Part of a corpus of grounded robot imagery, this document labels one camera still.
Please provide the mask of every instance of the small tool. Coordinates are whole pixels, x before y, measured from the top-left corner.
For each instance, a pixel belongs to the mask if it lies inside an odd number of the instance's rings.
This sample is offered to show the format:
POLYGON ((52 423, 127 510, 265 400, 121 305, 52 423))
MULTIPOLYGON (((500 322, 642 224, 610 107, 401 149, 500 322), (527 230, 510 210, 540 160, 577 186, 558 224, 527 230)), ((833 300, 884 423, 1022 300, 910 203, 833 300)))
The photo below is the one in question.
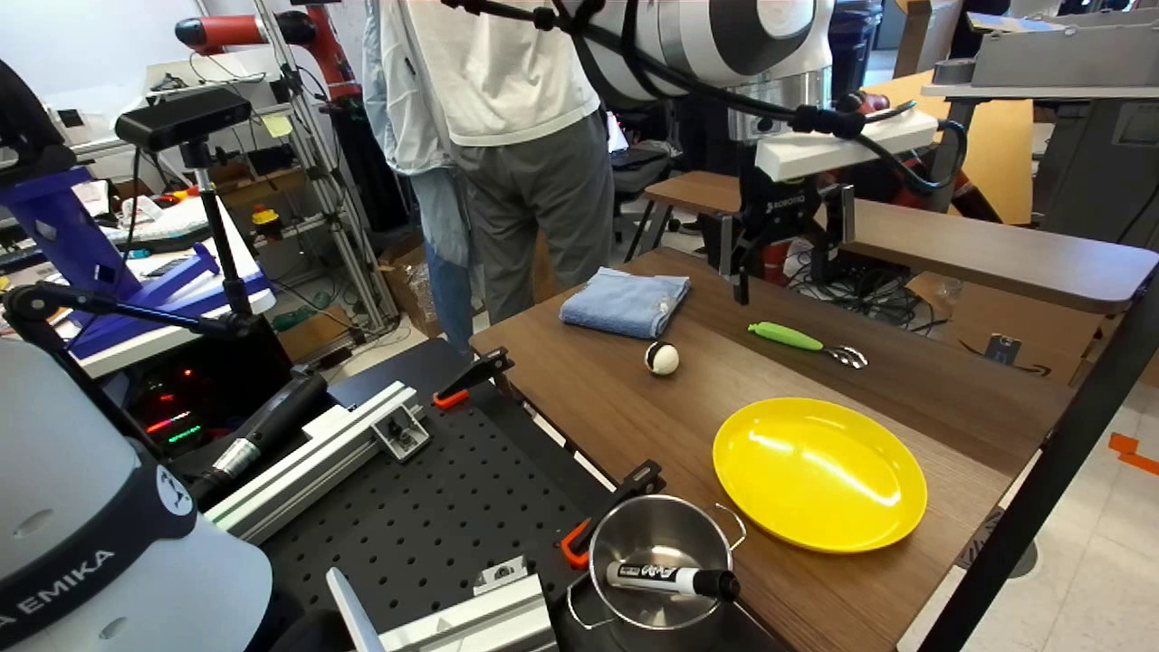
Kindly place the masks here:
POLYGON ((432 402, 434 402, 438 408, 455 408, 455 407, 463 407, 463 402, 470 400, 470 389, 473 389, 473 384, 487 384, 487 382, 494 382, 494 378, 504 378, 504 371, 510 371, 510 367, 514 367, 514 361, 506 360, 506 348, 487 353, 487 355, 479 355, 479 360, 463 371, 463 378, 455 378, 455 382, 449 382, 441 390, 434 390, 432 402))
POLYGON ((659 478, 659 463, 646 462, 642 469, 635 469, 611 494, 611 501, 593 515, 577 523, 563 539, 558 539, 558 556, 565 556, 565 563, 571 570, 588 570, 588 544, 593 526, 624 501, 642 498, 642 494, 659 494, 664 478, 659 478))
POLYGON ((863 348, 853 348, 853 343, 825 348, 825 341, 820 341, 804 329, 782 328, 782 322, 750 322, 750 334, 760 341, 786 343, 786 348, 831 355, 838 367, 846 367, 846 371, 868 367, 868 355, 863 348))

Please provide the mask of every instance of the person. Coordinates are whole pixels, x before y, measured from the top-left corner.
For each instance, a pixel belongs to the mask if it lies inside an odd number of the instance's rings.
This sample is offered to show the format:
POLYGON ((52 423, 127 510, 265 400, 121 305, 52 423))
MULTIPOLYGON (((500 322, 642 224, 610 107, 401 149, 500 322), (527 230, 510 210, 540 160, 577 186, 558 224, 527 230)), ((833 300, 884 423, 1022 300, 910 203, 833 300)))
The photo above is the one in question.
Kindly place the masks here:
POLYGON ((366 0, 361 107, 374 139, 421 207, 424 261, 434 319, 449 343, 470 348, 470 235, 459 207, 459 177, 438 133, 432 97, 415 73, 400 0, 366 0))
POLYGON ((546 235, 556 285, 611 261, 611 160, 600 97, 565 33, 405 0, 412 43, 470 194, 490 322, 529 309, 546 235))

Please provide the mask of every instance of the white ball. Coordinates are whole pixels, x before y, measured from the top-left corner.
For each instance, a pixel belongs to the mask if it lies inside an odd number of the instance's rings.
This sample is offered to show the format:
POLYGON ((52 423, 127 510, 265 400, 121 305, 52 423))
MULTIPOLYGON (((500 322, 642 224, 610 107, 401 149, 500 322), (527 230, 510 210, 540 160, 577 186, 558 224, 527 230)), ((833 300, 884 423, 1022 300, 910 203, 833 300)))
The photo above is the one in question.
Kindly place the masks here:
POLYGON ((673 378, 682 371, 682 353, 673 343, 668 343, 668 341, 652 341, 646 348, 646 371, 652 378, 673 378))

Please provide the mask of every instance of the wooden table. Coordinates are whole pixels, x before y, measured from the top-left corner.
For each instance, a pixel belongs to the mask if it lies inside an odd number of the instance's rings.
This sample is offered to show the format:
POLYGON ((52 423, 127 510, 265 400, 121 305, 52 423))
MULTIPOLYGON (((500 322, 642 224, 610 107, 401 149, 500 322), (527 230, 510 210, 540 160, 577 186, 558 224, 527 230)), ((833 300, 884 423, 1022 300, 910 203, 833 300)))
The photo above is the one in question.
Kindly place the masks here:
POLYGON ((693 296, 669 329, 685 355, 673 382, 646 375, 642 341, 563 328, 565 296, 487 329, 473 343, 506 348, 514 389, 605 476, 624 478, 652 457, 669 494, 694 503, 728 503, 709 445, 725 417, 745 402, 814 394, 896 427, 930 482, 926 517, 906 544, 831 558, 750 534, 737 563, 745 606, 796 649, 892 649, 1031 462, 1065 394, 773 285, 755 290, 755 305, 743 309, 717 272, 685 254, 657 251, 632 267, 693 274, 693 296), (872 367, 853 375, 822 355, 750 341, 743 328, 755 319, 853 341, 872 367))

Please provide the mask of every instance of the green object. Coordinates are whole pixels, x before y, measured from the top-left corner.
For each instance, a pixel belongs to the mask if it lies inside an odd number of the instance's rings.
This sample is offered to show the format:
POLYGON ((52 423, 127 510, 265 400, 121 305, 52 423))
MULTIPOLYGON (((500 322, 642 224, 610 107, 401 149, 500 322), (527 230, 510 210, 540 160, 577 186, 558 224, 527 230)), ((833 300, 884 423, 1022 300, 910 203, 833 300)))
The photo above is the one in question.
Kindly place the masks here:
POLYGON ((802 353, 825 353, 825 343, 811 334, 789 329, 782 322, 750 322, 750 334, 760 341, 775 341, 802 353))

